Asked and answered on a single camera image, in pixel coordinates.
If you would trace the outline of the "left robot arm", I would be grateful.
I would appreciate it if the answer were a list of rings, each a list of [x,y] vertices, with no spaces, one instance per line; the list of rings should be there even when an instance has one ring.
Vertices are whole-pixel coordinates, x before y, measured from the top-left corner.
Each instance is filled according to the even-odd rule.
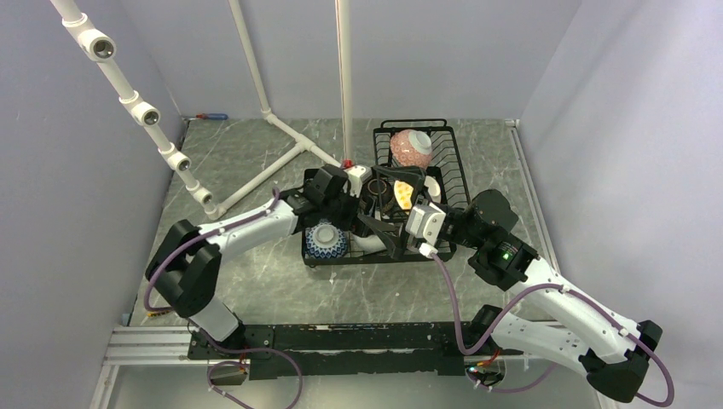
[[[269,202],[246,213],[203,225],[187,219],[174,223],[147,266],[147,290],[157,291],[168,310],[197,325],[222,357],[235,357],[246,346],[246,327],[216,295],[223,263],[300,232],[309,236],[312,256],[344,255],[345,234],[371,175],[367,166],[325,164],[301,187],[274,188]]]

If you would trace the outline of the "blue yellow patterned bowl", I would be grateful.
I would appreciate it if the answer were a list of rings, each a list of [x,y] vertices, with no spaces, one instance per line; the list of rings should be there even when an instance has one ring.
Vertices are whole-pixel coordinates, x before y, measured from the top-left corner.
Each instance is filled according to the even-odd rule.
[[[432,176],[427,176],[424,183],[431,200],[435,203],[440,203],[442,199],[442,189],[437,180]],[[411,210],[413,207],[412,194],[413,187],[403,181],[395,181],[393,185],[393,191],[396,202],[402,210]]]

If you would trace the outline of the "red patterned bowl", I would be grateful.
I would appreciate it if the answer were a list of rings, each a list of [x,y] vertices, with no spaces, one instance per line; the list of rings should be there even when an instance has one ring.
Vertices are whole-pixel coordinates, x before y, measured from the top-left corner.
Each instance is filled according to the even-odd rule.
[[[393,159],[401,166],[425,169],[432,160],[431,138],[420,130],[402,130],[390,139]]]

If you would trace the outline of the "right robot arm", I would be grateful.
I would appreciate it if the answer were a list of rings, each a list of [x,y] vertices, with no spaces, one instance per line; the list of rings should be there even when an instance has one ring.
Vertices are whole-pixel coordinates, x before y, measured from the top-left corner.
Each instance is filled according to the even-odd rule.
[[[353,166],[346,170],[350,193],[382,195],[390,178],[412,189],[410,206],[397,223],[384,222],[362,206],[359,221],[395,260],[412,251],[439,262],[440,242],[471,249],[469,265],[486,284],[510,293],[503,308],[485,307],[490,317],[464,339],[459,311],[454,335],[464,355],[489,354],[497,347],[531,353],[580,372],[600,394],[619,402],[641,399],[650,366],[661,365],[659,325],[615,313],[570,283],[536,249],[512,232],[518,215],[498,190],[478,193],[463,208],[433,200],[419,167]]]

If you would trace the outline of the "ribbed white bowl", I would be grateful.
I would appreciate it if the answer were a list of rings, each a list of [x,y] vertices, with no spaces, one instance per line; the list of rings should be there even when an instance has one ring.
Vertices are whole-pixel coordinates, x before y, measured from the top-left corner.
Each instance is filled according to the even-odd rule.
[[[367,237],[352,234],[350,237],[354,248],[364,256],[388,254],[385,243],[374,234],[370,234]]]

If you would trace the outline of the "orange geometric patterned bowl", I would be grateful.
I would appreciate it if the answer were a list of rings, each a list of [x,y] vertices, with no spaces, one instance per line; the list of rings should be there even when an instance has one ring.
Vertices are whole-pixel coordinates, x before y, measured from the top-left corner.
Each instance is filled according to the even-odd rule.
[[[318,259],[340,258],[349,249],[344,232],[326,220],[307,230],[304,243],[306,254]]]

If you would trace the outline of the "brown glazed bowl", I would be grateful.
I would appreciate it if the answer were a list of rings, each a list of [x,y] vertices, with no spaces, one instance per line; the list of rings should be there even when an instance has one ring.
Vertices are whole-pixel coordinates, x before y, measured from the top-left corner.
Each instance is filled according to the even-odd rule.
[[[396,205],[392,185],[381,178],[369,179],[362,186],[359,205],[366,216],[390,218]]]

